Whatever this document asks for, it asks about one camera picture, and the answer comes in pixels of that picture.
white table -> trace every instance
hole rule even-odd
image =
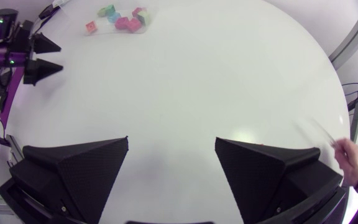
[[[62,146],[128,135],[129,152],[100,223],[242,223],[215,137],[321,147],[321,123],[349,137],[333,66],[296,21],[263,1],[195,1],[159,9],[144,34],[84,37],[58,13],[42,32],[64,65],[20,85],[7,133],[21,145]]]

cyan block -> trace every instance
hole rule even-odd
[[[115,23],[119,18],[121,18],[121,14],[119,12],[115,12],[113,15],[108,16],[107,20],[111,23]]]
[[[105,9],[106,9],[107,16],[112,16],[116,12],[116,8],[112,4],[109,5],[108,7],[105,7]]]
[[[106,8],[101,8],[98,12],[98,16],[99,17],[104,17],[106,16]]]
[[[142,23],[143,26],[150,25],[150,14],[145,10],[137,13],[137,19]]]

metal frame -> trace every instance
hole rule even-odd
[[[11,143],[12,153],[14,155],[19,155],[19,156],[16,156],[17,161],[18,162],[21,161],[23,159],[23,153],[22,153],[17,141],[15,140],[15,138],[11,135],[7,135],[6,139]],[[0,214],[1,215],[15,215],[13,213],[13,211],[11,210],[11,208],[6,204],[4,199],[2,199],[1,196],[0,196]]]
[[[347,62],[358,49],[358,20],[339,47],[329,56],[335,70]]]

pink block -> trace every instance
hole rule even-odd
[[[138,31],[140,28],[142,27],[142,23],[136,19],[136,18],[132,18],[131,21],[129,21],[127,23],[127,28],[129,29],[129,31],[131,32],[136,32]]]
[[[114,24],[117,29],[126,29],[129,23],[128,17],[118,18],[116,23]]]
[[[85,25],[85,27],[86,27],[86,30],[88,31],[88,33],[90,33],[90,34],[98,30],[94,21]]]
[[[132,15],[134,17],[137,17],[137,13],[140,12],[141,10],[143,10],[141,7],[137,7],[133,12],[132,12]]]

